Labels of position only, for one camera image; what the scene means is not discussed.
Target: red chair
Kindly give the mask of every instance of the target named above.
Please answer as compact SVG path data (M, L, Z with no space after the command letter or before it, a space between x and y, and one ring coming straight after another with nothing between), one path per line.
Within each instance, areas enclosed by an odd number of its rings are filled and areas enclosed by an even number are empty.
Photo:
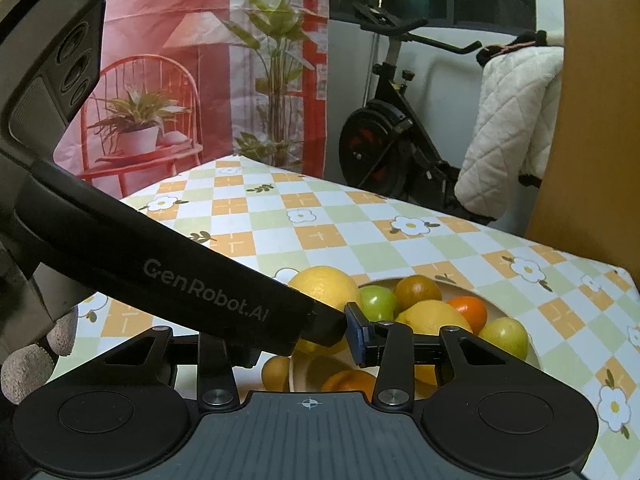
M114 152L114 142L102 143L98 128L89 131L88 125L106 118L106 103L103 99L126 97L127 89L143 89L147 92L161 91L167 98L178 101L190 113L177 114L174 120L165 120L166 132L177 130L188 140L178 146L156 147L143 155L123 156ZM184 171L202 163L202 131L200 127L200 99L191 74L178 62L156 54L140 54L118 60L100 72L100 81L94 92L80 110L80 136L82 171L78 174L89 184L105 176L116 175L122 196L129 195L125 180L127 173L165 167L166 175L178 174L176 165ZM132 192L150 186L147 182L136 186Z

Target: white quilted blanket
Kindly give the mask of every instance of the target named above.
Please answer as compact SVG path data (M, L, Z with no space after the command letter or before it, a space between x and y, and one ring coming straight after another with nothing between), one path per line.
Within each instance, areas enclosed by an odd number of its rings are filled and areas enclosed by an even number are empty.
M484 67L478 120L455 188L469 211L498 219L520 174L544 177L563 54L561 46L523 48Z

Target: green square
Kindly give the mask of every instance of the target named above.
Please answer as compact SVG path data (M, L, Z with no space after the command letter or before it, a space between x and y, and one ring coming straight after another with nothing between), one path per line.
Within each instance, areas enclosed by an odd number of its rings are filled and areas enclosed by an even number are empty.
M269 166L243 166L242 174L271 173Z
M478 294L496 305L501 305L504 313L510 317L518 317L536 306L507 280L478 287Z
M53 379L66 374L68 371L79 367L90 359L93 359L98 353L99 342L99 337L76 337L76 342L74 343L74 349L71 352L71 355L58 359L58 364L56 365L53 375L49 381L52 381Z
M408 264L389 242L362 244L350 247L365 272L400 269Z
M149 202L153 202L156 198L155 195L144 195L144 196L129 196L124 199L124 203L128 206L131 206L133 209L140 209L147 205Z
M280 269L303 270L310 266L305 251L279 254L258 254L258 269L267 276L275 276Z
M598 316L589 323L589 328L611 353L615 352L626 341L626 336L618 330L618 327L607 316Z
M263 184L244 184L244 194L246 196L278 195L280 192L273 182Z
M392 203L392 206L400 216L406 216L407 218L420 218L423 216L434 216L434 213L430 209L425 209L415 204L408 204L407 202Z
M551 287L551 290L558 296L562 296L570 290L574 290L575 285L566 279L555 267L545 267L543 272L546 276L546 282Z
M215 168L211 170L191 170L189 172L189 180L197 180L200 178L214 178L216 176Z
M505 249L513 249L514 247L522 247L524 240L509 233L503 233L502 231L495 231L489 229L485 231L491 238L498 242Z
M306 178L306 184L309 186L311 191L340 191L342 189L333 182L329 182L327 180L318 180L316 178Z
M178 231L180 234L189 236L191 233L199 233L200 231L206 231L207 233L211 229L211 217L210 216L197 216L195 218L178 218L174 223L174 231Z
M429 241L447 260L476 256L478 252L458 235L430 236Z
M636 323L640 322L640 303L638 303L637 301L632 300L626 294L623 294L622 296L620 296L616 300L616 303Z
M640 449L640 441L628 424L626 425L626 430L629 432L628 439L625 438L622 432L613 432L607 429L598 440L600 449L607 456L613 471L616 472L619 478L633 463L638 455L638 449Z
M287 216L287 212L282 209L249 213L249 218L251 219L251 229L254 231L292 227L293 225L289 220L289 216Z
M324 211L336 224L369 221L369 217L357 205L327 205Z
M203 187L200 189L187 189L182 192L181 200L188 202L201 202L203 200L213 200L213 188Z
M592 278L597 278L602 274L598 269L596 269L583 258L576 258L575 260L571 260L571 263L574 265L574 267L578 267L578 269L580 269L585 274L588 274Z
M593 379L591 370L566 341L540 356L540 364L547 374L576 390Z

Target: orange square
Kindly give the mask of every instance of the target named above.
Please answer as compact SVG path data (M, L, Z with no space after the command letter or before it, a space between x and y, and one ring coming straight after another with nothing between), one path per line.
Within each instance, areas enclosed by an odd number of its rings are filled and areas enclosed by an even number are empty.
M274 182L298 182L302 180L299 173L271 173Z
M562 256L562 254L551 247L547 247L546 245L532 245L530 247L551 265L561 264L566 261L566 258Z
M214 235L209 247L225 256L255 256L254 235L246 233L230 233Z
M158 211L147 211L146 215L153 220L175 220L178 218L178 204L172 205L169 209L160 209Z
M217 160L216 168L237 168L240 166L239 160Z
M309 225L294 227L300 245L306 251L309 249L326 249L328 247L346 247L342 235L335 225Z
M455 233L473 233L480 230L468 220L456 218L455 216L438 216L438 220Z
M248 211L245 198L222 198L211 203L212 215L231 215Z
M184 191L184 188L186 186L186 180L178 180L176 182L163 182L158 188L158 194L169 193L171 191Z
M391 222L393 222L393 220L374 220L373 225L375 225L379 229L379 231L383 235L385 235L385 238L390 242L393 242L395 240L407 240L409 238L415 238L407 236L399 229L394 229L391 225Z
M615 270L605 272L604 275L609 278L622 292L626 292L631 288L627 280L622 278Z
M620 362L613 356L610 357L605 365L596 373L596 377L603 386L607 385L609 388L620 388L625 393L627 399L631 397L638 387Z
M367 193L366 191L347 191L347 195L351 197L356 204L383 204L386 200L379 195Z
M371 281L368 274L356 274L355 276L352 276L352 278L358 286L366 285Z
M482 257L505 278L515 278L518 275L517 272L511 269L513 255L509 251L496 251L495 253L483 254Z
M281 197L286 209L321 206L320 201L313 193L292 193L288 195L281 195Z
M418 265L412 267L416 274L421 274L432 278L439 282L451 283L451 285L457 285L465 290L471 290L474 286L471 282L465 278L451 262L437 262L435 264Z
M100 335L102 337L133 337L151 328L153 320L154 317L151 314L113 300Z
M597 306L600 310L607 310L611 305L613 305L613 300L610 295L607 294L604 290L599 290L598 292L593 292L588 286L581 285L578 287L581 293L583 293L587 298L590 299L591 303Z
M560 298L543 303L538 310L565 339L584 328L584 322Z
M242 186L242 184L244 184L242 175L216 176L213 179L214 187Z

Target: fruit bowl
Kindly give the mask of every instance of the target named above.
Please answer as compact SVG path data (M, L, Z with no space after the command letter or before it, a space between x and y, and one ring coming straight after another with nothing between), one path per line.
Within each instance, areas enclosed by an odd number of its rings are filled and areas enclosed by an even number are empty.
M401 279L402 278L388 278L385 280L376 280L362 286L381 285L389 290L394 290ZM487 323L499 317L507 317L497 306L478 294L447 282L438 281L438 287L442 293L443 301L449 301L451 298L457 296L474 296L482 300L487 309ZM540 369L540 360L536 355L530 337L526 362ZM295 351L291 356L289 365L289 389L292 392L319 392L329 377L340 371L351 369L360 368L353 362L351 352L348 348L333 356L310 356L303 352ZM364 371L376 376L378 374L378 367L364 368ZM431 386L430 384L425 384L420 381L416 381L415 383L416 399L425 399L435 390L436 386Z

